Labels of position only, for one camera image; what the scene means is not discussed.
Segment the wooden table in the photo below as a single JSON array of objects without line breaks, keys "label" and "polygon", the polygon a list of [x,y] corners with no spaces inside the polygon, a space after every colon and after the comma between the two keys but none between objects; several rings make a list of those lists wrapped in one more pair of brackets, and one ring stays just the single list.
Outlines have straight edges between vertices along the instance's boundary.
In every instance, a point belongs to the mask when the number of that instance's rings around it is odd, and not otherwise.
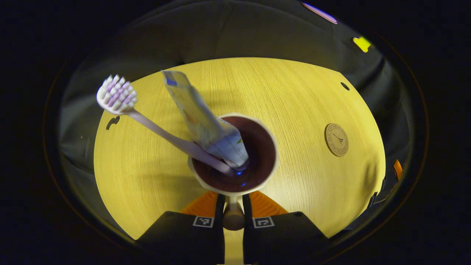
[{"label": "wooden table", "polygon": [[[226,58],[177,66],[215,115],[260,119],[277,137],[280,166],[261,191],[287,211],[302,211],[327,236],[345,228],[379,191],[385,174],[381,135],[367,105],[338,72],[273,58]],[[346,90],[341,82],[349,87]],[[136,109],[168,132],[190,139],[163,85],[163,74],[132,83]],[[138,239],[164,211],[180,211],[206,192],[187,155],[128,116],[98,127],[94,163],[98,189],[116,222]],[[325,127],[339,124],[349,150],[337,157]],[[242,264],[243,231],[224,231],[226,264]]]}]

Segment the cup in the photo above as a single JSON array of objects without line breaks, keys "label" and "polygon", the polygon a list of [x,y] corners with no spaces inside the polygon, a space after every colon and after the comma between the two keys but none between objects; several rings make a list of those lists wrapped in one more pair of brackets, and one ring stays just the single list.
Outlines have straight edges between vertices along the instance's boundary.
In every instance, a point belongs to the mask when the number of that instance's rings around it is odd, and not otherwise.
[{"label": "cup", "polygon": [[265,187],[279,164],[278,142],[270,130],[258,119],[239,113],[219,116],[240,132],[249,155],[249,165],[234,175],[224,175],[211,166],[188,157],[188,166],[204,188],[229,196],[223,224],[229,230],[244,227],[242,210],[237,197]]}]

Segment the toothbrush bristles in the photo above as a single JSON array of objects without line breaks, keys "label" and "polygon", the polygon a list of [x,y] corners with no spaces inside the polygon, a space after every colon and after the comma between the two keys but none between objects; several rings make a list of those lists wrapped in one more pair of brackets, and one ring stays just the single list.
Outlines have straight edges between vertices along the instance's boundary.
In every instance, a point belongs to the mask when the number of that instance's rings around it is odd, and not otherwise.
[{"label": "toothbrush bristles", "polygon": [[137,92],[124,77],[111,75],[103,81],[98,90],[97,99],[100,106],[108,111],[124,112],[134,107]]}]

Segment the toothbrush handle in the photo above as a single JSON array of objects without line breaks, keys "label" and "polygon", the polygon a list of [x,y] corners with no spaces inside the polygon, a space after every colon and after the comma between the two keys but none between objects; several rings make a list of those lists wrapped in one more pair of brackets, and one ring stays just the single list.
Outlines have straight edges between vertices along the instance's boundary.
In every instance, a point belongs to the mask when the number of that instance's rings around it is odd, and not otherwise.
[{"label": "toothbrush handle", "polygon": [[182,138],[178,138],[168,133],[166,130],[162,129],[160,126],[158,126],[157,124],[149,120],[147,117],[142,115],[137,110],[131,109],[130,111],[126,112],[126,114],[129,115],[129,117],[136,120],[137,122],[144,125],[145,127],[147,127],[149,130],[160,135],[165,140],[170,142],[173,146],[187,153],[189,156],[193,157],[194,159],[199,160],[207,165],[210,165],[224,174],[228,174],[232,171],[232,168],[222,163],[221,161],[217,160],[212,155],[208,154],[199,145],[190,141],[186,141]]}]

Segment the cup rim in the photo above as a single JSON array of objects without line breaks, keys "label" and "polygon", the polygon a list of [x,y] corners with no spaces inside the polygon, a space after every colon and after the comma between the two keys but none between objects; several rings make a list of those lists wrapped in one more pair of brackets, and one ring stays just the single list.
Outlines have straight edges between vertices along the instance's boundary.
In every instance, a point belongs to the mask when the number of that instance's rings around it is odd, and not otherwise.
[{"label": "cup rim", "polygon": [[239,192],[229,192],[229,191],[223,191],[223,190],[219,190],[219,189],[216,189],[212,186],[210,186],[209,184],[207,184],[205,181],[203,181],[201,179],[201,177],[199,176],[199,174],[196,172],[195,170],[195,167],[193,165],[193,158],[191,156],[188,156],[188,167],[190,168],[191,172],[193,173],[193,175],[196,177],[196,179],[198,180],[198,182],[200,183],[200,185],[207,189],[207,190],[211,190],[211,191],[214,191],[214,192],[217,192],[219,194],[222,194],[222,195],[226,195],[226,196],[229,196],[229,197],[239,197],[239,196],[242,196],[242,195],[245,195],[245,194],[249,194],[249,193],[252,193],[254,191],[257,191],[257,190],[261,190],[265,187],[265,185],[267,185],[268,181],[270,181],[272,175],[275,173],[275,171],[277,170],[278,168],[278,165],[279,165],[279,154],[278,154],[278,141],[276,140],[276,137],[274,136],[274,134],[268,129],[268,127],[266,127],[261,120],[259,119],[256,119],[256,118],[253,118],[253,117],[250,117],[250,116],[247,116],[247,115],[244,115],[244,114],[240,114],[240,113],[237,113],[237,112],[231,112],[231,113],[227,113],[227,114],[223,114],[223,115],[220,115],[218,116],[219,118],[225,118],[225,117],[242,117],[242,118],[246,118],[246,119],[249,119],[249,120],[252,120],[254,122],[256,122],[258,125],[260,125],[270,136],[272,142],[273,142],[273,145],[275,146],[275,162],[273,164],[273,168],[270,172],[270,174],[268,174],[268,177],[262,182],[260,183],[258,186],[256,187],[253,187],[249,190],[246,190],[246,191],[239,191]]}]

